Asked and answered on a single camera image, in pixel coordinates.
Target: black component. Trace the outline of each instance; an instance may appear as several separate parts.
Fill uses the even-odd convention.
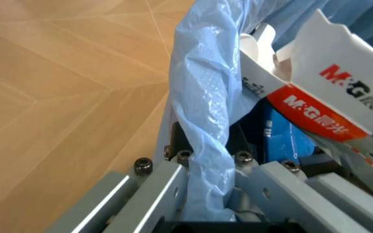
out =
[[[182,150],[192,151],[192,147],[188,142],[187,136],[185,136],[184,130],[181,128],[179,122],[175,122],[172,125],[170,135],[170,149],[168,160],[171,160],[176,154]]]
[[[237,155],[241,151],[246,151],[252,154],[252,150],[248,145],[247,139],[244,136],[244,132],[239,122],[230,126],[229,137],[225,147],[231,155]]]
[[[256,151],[253,154],[256,156],[254,159],[257,160],[259,164],[264,164],[266,162],[266,155],[264,152],[264,124],[263,124],[263,105],[269,104],[266,98],[261,99],[255,107],[245,115],[239,124],[243,129],[244,136],[252,145],[255,145]]]
[[[268,222],[161,222],[153,233],[305,233],[297,223]]]
[[[231,155],[236,154],[239,151],[247,151],[250,154],[252,153],[239,123],[230,126],[229,138],[225,147]],[[193,149],[189,144],[181,125],[179,122],[175,122],[172,125],[169,154],[166,159],[171,160],[173,157],[177,156],[180,151],[190,151],[192,153]]]
[[[135,170],[136,175],[149,175],[152,173],[153,170],[152,160],[148,158],[137,159],[135,161],[135,164],[133,165],[133,169]]]

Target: bolt head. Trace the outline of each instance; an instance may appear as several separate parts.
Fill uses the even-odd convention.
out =
[[[136,175],[149,175],[152,173],[153,163],[149,158],[140,158],[135,161],[133,168]]]
[[[245,166],[251,163],[253,156],[250,152],[241,150],[236,153],[235,162],[238,166]]]
[[[190,150],[180,150],[176,153],[176,162],[179,164],[188,167],[188,159],[192,155]]]
[[[300,166],[291,160],[283,160],[281,164],[293,173],[300,171]]]

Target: gray metal frame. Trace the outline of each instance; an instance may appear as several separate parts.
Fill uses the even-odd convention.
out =
[[[110,216],[116,214],[125,205],[126,200],[135,193],[136,189],[136,183],[128,175],[110,172],[46,232],[100,232]]]
[[[158,221],[173,220],[184,203],[187,171],[179,164],[163,161],[147,178],[104,233],[151,232]]]

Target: wooden floor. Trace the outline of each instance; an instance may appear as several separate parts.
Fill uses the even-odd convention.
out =
[[[151,156],[192,0],[0,0],[0,233]]]

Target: blue plastic bag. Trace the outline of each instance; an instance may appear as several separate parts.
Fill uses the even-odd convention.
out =
[[[194,150],[185,220],[235,220],[224,208],[235,173],[225,144],[229,126],[258,100],[242,88],[239,34],[249,33],[287,1],[198,0],[176,29],[170,101]]]

